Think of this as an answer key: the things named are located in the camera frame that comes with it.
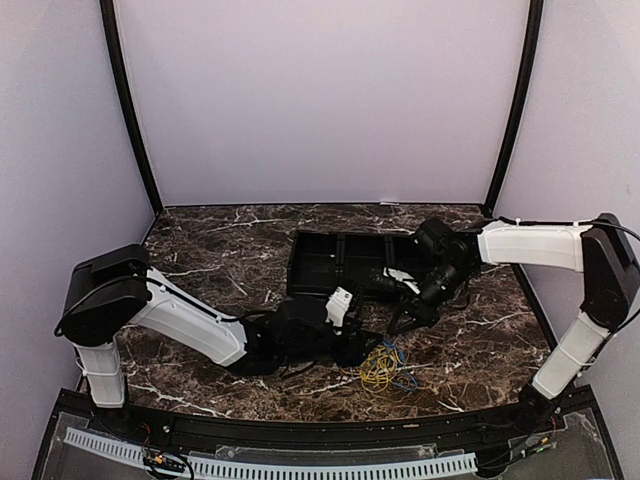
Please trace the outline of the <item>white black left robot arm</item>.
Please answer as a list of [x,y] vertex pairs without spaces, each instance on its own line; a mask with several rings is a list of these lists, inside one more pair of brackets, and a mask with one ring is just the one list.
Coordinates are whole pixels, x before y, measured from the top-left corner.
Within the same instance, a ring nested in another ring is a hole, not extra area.
[[178,288],[130,244],[76,265],[57,337],[76,349],[93,403],[120,436],[141,427],[127,401],[117,333],[126,325],[156,331],[239,376],[271,375],[292,364],[323,359],[342,368],[361,365],[381,344],[362,327],[362,294],[340,284],[328,299],[296,296],[273,310],[222,313]]

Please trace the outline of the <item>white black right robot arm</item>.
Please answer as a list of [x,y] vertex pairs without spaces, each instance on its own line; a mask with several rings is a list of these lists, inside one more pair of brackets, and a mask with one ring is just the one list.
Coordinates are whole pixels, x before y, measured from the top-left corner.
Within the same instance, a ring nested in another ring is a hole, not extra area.
[[399,295],[392,335],[435,326],[441,307],[489,266],[520,267],[546,316],[574,315],[518,393],[510,424],[521,434],[546,422],[574,380],[639,316],[639,235],[612,213],[569,221],[499,217],[462,229],[433,217],[411,241],[426,257],[427,273],[387,267],[377,278]]

